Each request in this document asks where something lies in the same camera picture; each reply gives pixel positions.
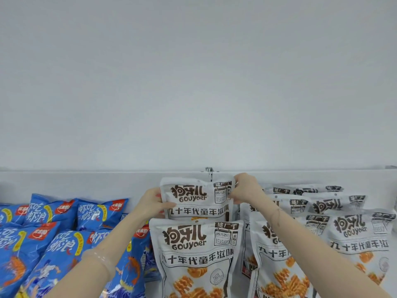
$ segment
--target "shrimp illustration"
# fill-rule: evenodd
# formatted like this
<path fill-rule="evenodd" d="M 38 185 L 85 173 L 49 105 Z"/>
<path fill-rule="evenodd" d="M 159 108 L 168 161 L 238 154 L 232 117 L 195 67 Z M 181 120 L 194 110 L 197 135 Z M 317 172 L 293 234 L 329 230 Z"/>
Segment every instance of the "shrimp illustration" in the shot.
<path fill-rule="evenodd" d="M 11 260 L 7 263 L 7 269 L 13 271 L 15 277 L 3 283 L 3 287 L 12 285 L 14 282 L 17 282 L 26 272 L 25 264 L 16 256 L 11 256 Z"/>
<path fill-rule="evenodd" d="M 136 285 L 136 283 L 138 282 L 138 279 L 141 275 L 141 265 L 134 257 L 129 256 L 128 260 L 129 260 L 129 262 L 128 262 L 128 264 L 126 264 L 126 268 L 129 272 L 131 272 L 132 269 L 135 269 L 137 276 L 136 276 L 136 278 L 134 278 L 132 280 L 132 284 Z"/>
<path fill-rule="evenodd" d="M 78 263 L 79 261 L 77 260 L 77 258 L 73 258 L 72 263 L 67 266 L 67 271 L 69 272 L 70 270 L 72 270 Z"/>

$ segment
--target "yellow curved stripe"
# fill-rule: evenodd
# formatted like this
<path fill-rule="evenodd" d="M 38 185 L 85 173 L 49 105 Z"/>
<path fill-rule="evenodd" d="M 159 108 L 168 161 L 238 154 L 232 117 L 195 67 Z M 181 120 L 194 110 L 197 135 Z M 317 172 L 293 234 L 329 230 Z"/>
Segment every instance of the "yellow curved stripe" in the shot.
<path fill-rule="evenodd" d="M 23 231 L 23 230 L 19 231 L 18 235 L 20 236 L 20 238 L 17 241 L 17 243 L 14 245 L 14 247 L 12 248 L 13 252 L 16 252 L 20 249 L 22 242 L 26 237 L 26 234 L 27 234 L 26 231 Z"/>
<path fill-rule="evenodd" d="M 77 241 L 79 242 L 79 245 L 77 247 L 77 251 L 75 253 L 75 255 L 80 255 L 81 251 L 83 250 L 83 245 L 84 245 L 84 239 L 83 236 L 80 232 L 76 232 L 75 233 L 75 237 L 77 238 Z"/>
<path fill-rule="evenodd" d="M 132 292 L 134 289 L 133 285 L 127 285 L 123 280 L 120 280 L 120 285 L 125 288 L 128 292 Z"/>
<path fill-rule="evenodd" d="M 131 252 L 132 250 L 132 243 L 129 241 L 128 246 L 127 246 L 127 252 Z"/>
<path fill-rule="evenodd" d="M 98 207 L 102 209 L 103 212 L 102 221 L 104 222 L 108 218 L 108 210 L 106 209 L 105 205 L 98 205 Z"/>
<path fill-rule="evenodd" d="M 11 210 L 9 210 L 8 208 L 4 208 L 1 211 L 4 212 L 4 214 L 6 215 L 7 222 L 11 222 L 11 220 L 12 220 L 12 212 L 11 212 Z"/>
<path fill-rule="evenodd" d="M 53 217 L 54 215 L 52 214 L 51 207 L 48 206 L 48 205 L 45 205 L 43 208 L 44 208 L 45 210 L 47 210 L 47 212 L 48 212 L 48 219 L 47 219 L 47 222 L 52 222 L 52 217 Z"/>

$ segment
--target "thin bracelet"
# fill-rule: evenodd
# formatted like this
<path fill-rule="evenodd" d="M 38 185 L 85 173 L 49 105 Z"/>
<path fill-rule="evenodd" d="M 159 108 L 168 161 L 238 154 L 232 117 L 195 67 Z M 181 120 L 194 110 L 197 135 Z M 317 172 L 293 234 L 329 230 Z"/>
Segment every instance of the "thin bracelet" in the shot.
<path fill-rule="evenodd" d="M 272 226 L 273 226 L 273 215 L 274 215 L 276 212 L 278 212 L 277 226 L 280 227 L 280 216 L 281 216 L 280 211 L 281 211 L 281 208 L 276 209 L 276 210 L 271 214 L 271 216 L 270 216 L 270 223 L 271 223 Z"/>
<path fill-rule="evenodd" d="M 105 255 L 103 255 L 101 251 L 94 249 L 85 250 L 83 255 L 81 256 L 81 259 L 84 259 L 86 257 L 91 257 L 101 262 L 102 265 L 104 265 L 107 271 L 109 272 L 109 277 L 110 277 L 109 281 L 112 281 L 112 279 L 116 275 L 116 267 L 112 265 L 109 259 Z"/>

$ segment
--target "transparent bracelet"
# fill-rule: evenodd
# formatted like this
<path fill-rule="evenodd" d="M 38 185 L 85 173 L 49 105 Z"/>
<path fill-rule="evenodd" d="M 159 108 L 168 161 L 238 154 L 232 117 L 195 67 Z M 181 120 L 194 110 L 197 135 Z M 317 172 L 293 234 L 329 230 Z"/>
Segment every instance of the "transparent bracelet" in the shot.
<path fill-rule="evenodd" d="M 105 268 L 107 269 L 107 271 L 109 272 L 109 277 L 110 277 L 109 281 L 112 281 L 112 279 L 114 278 L 114 276 L 116 274 L 116 267 L 114 265 L 112 265 L 110 260 L 103 254 L 102 251 L 88 249 L 88 250 L 84 251 L 83 255 L 81 256 L 81 259 L 84 259 L 87 257 L 94 258 L 94 259 L 98 260 L 99 262 L 101 262 L 102 265 L 104 265 Z"/>

